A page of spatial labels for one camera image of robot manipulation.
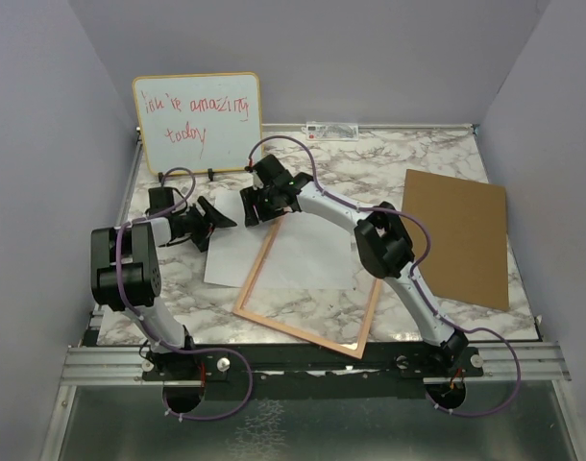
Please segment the white photo paper sheet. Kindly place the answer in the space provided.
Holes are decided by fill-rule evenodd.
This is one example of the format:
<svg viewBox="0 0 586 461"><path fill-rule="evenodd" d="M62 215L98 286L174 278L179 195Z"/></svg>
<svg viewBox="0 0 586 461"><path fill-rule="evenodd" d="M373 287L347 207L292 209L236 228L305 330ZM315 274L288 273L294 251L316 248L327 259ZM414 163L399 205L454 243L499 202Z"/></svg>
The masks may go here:
<svg viewBox="0 0 586 461"><path fill-rule="evenodd" d="M211 236L204 281L240 287L250 273L271 225L262 223L246 228L237 191L217 192L215 207L233 219L236 226L217 229ZM345 290L353 286L350 234L312 214L285 216L265 258L256 288Z"/></svg>

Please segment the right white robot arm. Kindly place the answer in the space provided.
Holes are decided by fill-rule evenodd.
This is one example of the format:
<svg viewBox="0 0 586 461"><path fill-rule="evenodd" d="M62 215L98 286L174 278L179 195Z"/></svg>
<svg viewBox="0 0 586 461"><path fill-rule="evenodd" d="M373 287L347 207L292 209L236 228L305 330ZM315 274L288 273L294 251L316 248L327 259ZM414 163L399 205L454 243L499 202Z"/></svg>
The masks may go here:
<svg viewBox="0 0 586 461"><path fill-rule="evenodd" d="M400 212L387 202L370 206L331 193L308 173L292 175L273 155L249 164L246 171L253 176L253 184L240 191L247 227L303 212L348 231L363 268L394 290L430 346L428 367L447 376L460 366L468 339L441 313L418 269Z"/></svg>

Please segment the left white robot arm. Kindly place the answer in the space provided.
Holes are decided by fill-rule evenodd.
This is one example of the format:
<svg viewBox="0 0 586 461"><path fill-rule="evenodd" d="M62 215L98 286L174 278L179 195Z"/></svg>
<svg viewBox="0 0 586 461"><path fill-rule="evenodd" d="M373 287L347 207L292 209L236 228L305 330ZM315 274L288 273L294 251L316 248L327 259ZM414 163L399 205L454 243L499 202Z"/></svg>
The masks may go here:
<svg viewBox="0 0 586 461"><path fill-rule="evenodd" d="M129 318L144 334L154 354L166 354L164 367L184 379L197 370L198 356L187 328L164 305L158 248L191 242L208 249L217 229L236 226L233 219L201 196L193 205L170 186L148 191L146 214L90 236L90 283L94 301Z"/></svg>

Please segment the brown cardboard backing board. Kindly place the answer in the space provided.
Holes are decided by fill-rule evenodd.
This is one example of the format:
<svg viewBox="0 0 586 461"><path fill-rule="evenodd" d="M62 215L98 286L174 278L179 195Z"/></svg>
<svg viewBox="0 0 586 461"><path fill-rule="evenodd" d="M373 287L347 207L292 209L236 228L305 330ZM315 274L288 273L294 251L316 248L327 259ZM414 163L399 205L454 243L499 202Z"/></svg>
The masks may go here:
<svg viewBox="0 0 586 461"><path fill-rule="evenodd" d="M409 169L403 212L420 221L430 236L421 272L435 296L509 309L502 186Z"/></svg>

